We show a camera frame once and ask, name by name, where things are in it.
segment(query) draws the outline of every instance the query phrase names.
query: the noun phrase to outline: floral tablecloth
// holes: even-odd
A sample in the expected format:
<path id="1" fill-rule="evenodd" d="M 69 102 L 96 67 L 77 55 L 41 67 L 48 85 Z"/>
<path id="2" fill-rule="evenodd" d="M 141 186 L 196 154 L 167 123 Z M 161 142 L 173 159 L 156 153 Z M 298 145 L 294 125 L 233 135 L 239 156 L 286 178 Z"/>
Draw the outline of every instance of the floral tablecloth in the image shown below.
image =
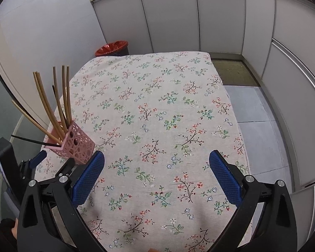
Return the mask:
<path id="1" fill-rule="evenodd" d="M 71 80 L 76 123 L 105 155 L 82 218 L 108 250 L 206 251 L 236 207 L 208 165 L 248 173 L 243 138 L 208 53 L 98 57 Z M 48 151 L 35 178 L 64 160 Z M 251 237 L 248 229 L 243 243 Z"/>

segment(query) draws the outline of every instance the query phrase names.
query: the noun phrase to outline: red trash can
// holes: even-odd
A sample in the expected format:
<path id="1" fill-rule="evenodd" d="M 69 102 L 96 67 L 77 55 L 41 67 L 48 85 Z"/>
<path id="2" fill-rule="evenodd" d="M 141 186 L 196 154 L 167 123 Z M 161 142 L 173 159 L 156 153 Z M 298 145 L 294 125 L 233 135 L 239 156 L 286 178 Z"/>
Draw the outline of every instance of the red trash can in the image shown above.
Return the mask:
<path id="1" fill-rule="evenodd" d="M 96 51 L 96 57 L 101 56 L 126 56 L 128 53 L 128 41 L 116 41 L 107 43 Z"/>

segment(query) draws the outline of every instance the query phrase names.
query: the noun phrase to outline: blue gripper pad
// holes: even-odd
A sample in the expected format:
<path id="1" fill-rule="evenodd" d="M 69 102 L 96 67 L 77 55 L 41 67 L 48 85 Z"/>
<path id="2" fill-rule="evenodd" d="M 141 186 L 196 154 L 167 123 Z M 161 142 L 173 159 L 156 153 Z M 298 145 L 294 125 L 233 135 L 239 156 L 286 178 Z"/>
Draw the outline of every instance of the blue gripper pad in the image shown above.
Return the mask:
<path id="1" fill-rule="evenodd" d="M 92 156 L 92 158 L 93 160 L 72 187 L 71 202 L 75 208 L 85 203 L 85 200 L 89 196 L 91 189 L 104 168 L 105 158 L 102 152 L 98 152 L 96 155 Z"/>
<path id="2" fill-rule="evenodd" d="M 209 165 L 212 172 L 217 178 L 226 198 L 238 208 L 243 201 L 241 197 L 242 189 L 225 163 L 224 158 L 219 156 L 215 151 L 210 153 Z"/>

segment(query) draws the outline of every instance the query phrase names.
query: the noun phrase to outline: pink pen holder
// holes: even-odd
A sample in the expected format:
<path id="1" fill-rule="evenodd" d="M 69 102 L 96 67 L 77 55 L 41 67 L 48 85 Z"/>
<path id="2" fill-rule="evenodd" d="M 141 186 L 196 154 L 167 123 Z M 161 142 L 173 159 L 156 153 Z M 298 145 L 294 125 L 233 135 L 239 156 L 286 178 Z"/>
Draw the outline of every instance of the pink pen holder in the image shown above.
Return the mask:
<path id="1" fill-rule="evenodd" d="M 51 134 L 58 138 L 54 129 L 51 131 Z M 56 144 L 49 137 L 46 142 Z M 45 146 L 45 148 L 52 150 L 58 156 L 74 158 L 77 165 L 83 165 L 88 162 L 93 154 L 94 147 L 95 143 L 82 131 L 75 121 L 72 121 L 61 147 Z"/>

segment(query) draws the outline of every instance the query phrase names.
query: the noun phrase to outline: bamboo stick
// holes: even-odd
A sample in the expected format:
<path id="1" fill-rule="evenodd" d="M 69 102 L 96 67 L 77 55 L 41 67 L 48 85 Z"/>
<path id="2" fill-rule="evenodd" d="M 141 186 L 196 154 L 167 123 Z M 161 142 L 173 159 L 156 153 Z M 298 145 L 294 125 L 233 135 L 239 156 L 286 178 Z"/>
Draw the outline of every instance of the bamboo stick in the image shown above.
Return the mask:
<path id="1" fill-rule="evenodd" d="M 58 96 L 56 68 L 55 67 L 53 67 L 53 75 L 54 75 L 54 86 L 55 86 L 55 99 L 56 99 L 56 103 L 57 103 L 58 113 L 59 113 L 59 117 L 61 118 L 63 131 L 64 131 L 64 133 L 67 133 L 68 129 L 66 128 L 66 122 L 64 120 L 63 111 L 62 111 L 61 103 L 59 101 L 59 96 Z"/>
<path id="2" fill-rule="evenodd" d="M 42 131 L 44 134 L 46 134 L 46 135 L 49 136 L 51 139 L 53 139 L 54 141 L 56 141 L 58 144 L 60 144 L 60 145 L 62 144 L 62 142 L 61 142 L 58 138 L 56 138 L 55 136 L 53 136 L 53 135 L 52 135 L 51 133 L 49 133 L 45 128 L 43 128 L 41 125 L 39 125 L 34 119 L 32 119 L 30 116 L 28 116 L 27 113 L 26 113 L 24 110 L 22 110 L 19 105 L 17 105 L 17 104 L 15 103 L 15 101 L 12 100 L 12 103 L 15 105 L 15 107 L 17 107 L 17 108 L 20 110 L 21 113 L 23 113 L 23 115 L 24 115 L 26 118 L 29 119 L 29 121 L 30 121 L 31 123 L 33 123 L 37 128 L 39 128 L 40 131 Z"/>
<path id="3" fill-rule="evenodd" d="M 53 88 L 53 92 L 54 92 L 54 96 L 55 96 L 55 87 L 52 86 L 52 88 Z M 62 115 L 63 115 L 64 121 L 65 121 L 65 123 L 66 123 L 66 128 L 69 129 L 70 124 L 69 124 L 68 121 L 66 120 L 66 116 L 64 115 L 64 112 L 63 112 L 63 109 L 62 109 L 62 108 L 61 108 L 61 110 L 62 110 Z"/>
<path id="4" fill-rule="evenodd" d="M 66 101 L 68 105 L 68 113 L 70 124 L 72 123 L 72 114 L 71 114 L 71 103 L 70 103 L 70 76 L 69 76 L 69 65 L 66 67 Z"/>
<path id="5" fill-rule="evenodd" d="M 66 113 L 66 119 L 71 124 L 69 112 L 68 112 L 68 103 L 66 98 L 66 73 L 65 73 L 65 66 L 62 65 L 62 91 L 63 91 L 63 103 L 64 103 L 64 111 Z"/>
<path id="6" fill-rule="evenodd" d="M 42 80 L 41 80 L 41 76 L 38 72 L 35 72 L 35 77 L 36 78 L 36 87 L 39 91 L 39 97 L 41 98 L 41 101 L 43 103 L 44 109 L 46 110 L 46 113 L 51 121 L 51 124 L 53 125 L 54 129 L 56 130 L 56 132 L 58 133 L 59 138 L 63 141 L 65 134 L 60 126 L 60 124 L 58 123 L 53 111 L 51 110 L 50 104 L 48 102 L 46 93 L 44 91 L 44 87 L 42 84 Z"/>

